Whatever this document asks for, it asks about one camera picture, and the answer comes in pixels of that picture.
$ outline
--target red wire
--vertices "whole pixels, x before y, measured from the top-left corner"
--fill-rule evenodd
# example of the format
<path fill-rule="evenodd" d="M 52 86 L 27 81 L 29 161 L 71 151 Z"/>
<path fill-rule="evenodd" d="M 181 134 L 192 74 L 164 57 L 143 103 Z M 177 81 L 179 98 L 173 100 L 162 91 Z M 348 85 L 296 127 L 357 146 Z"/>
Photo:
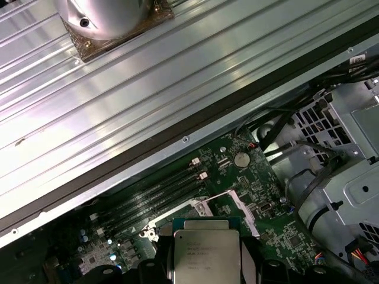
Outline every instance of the red wire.
<path fill-rule="evenodd" d="M 360 249 L 358 249 L 358 251 L 359 251 L 359 253 L 361 254 L 361 257 L 362 257 L 363 261 L 364 261 L 367 265 L 369 265 L 370 261 L 367 259 L 367 257 L 361 252 Z"/>
<path fill-rule="evenodd" d="M 366 265 L 369 265 L 369 264 L 370 264 L 370 262 L 369 262 L 368 259 L 362 254 L 362 252 L 360 251 L 360 249 L 355 250 L 355 252 L 357 253 L 357 255 L 361 258 L 361 260 L 362 260 Z"/>

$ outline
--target label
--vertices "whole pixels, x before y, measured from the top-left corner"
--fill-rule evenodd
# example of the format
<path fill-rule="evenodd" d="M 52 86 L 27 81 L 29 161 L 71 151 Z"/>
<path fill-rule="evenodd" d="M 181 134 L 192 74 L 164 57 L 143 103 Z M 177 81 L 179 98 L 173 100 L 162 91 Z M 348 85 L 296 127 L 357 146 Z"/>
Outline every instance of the label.
<path fill-rule="evenodd" d="M 366 60 L 366 55 L 365 54 L 361 54 L 361 55 L 357 55 L 357 56 L 354 56 L 354 57 L 351 57 L 350 58 L 350 65 L 352 64 L 356 64 L 356 63 L 359 63 L 359 62 L 363 62 Z M 358 68 L 351 68 L 349 69 L 349 73 L 357 70 Z"/>
<path fill-rule="evenodd" d="M 363 62 L 365 60 L 366 60 L 366 55 L 365 54 L 357 55 L 357 56 L 354 56 L 354 57 L 350 58 L 350 65 L 351 64 L 356 64 L 356 63 L 359 63 L 359 62 Z"/>

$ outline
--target integrated circuit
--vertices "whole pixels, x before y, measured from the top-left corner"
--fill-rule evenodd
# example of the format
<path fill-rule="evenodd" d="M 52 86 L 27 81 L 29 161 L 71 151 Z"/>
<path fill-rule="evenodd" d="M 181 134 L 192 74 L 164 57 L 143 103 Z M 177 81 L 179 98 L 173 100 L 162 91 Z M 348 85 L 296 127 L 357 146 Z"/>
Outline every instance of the integrated circuit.
<path fill-rule="evenodd" d="M 301 244 L 301 239 L 298 237 L 298 235 L 294 235 L 289 239 L 292 247 L 297 247 L 299 244 Z"/>

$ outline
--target corrugated metal panel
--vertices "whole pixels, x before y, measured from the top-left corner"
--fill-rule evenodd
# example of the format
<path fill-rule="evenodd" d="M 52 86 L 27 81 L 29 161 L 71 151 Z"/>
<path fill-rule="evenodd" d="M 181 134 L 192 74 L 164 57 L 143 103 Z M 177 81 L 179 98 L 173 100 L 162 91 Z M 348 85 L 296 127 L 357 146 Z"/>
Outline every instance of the corrugated metal panel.
<path fill-rule="evenodd" d="M 379 14 L 379 0 L 174 2 L 174 20 L 87 64 L 51 0 L 0 10 L 0 218 Z"/>

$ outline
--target motherboard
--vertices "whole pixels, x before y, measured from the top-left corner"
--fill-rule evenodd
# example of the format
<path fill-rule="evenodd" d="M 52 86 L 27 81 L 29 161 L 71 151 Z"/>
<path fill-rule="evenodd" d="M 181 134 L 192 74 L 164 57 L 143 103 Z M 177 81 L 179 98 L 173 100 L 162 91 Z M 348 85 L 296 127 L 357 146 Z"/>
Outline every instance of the motherboard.
<path fill-rule="evenodd" d="M 173 234 L 176 217 L 239 217 L 241 236 L 258 238 L 265 258 L 300 273 L 316 255 L 248 130 L 225 134 L 78 211 L 53 230 L 55 247 L 65 248 L 57 251 L 64 275 L 73 266 L 85 275 L 102 264 L 128 271 L 154 257 L 156 241 Z"/>

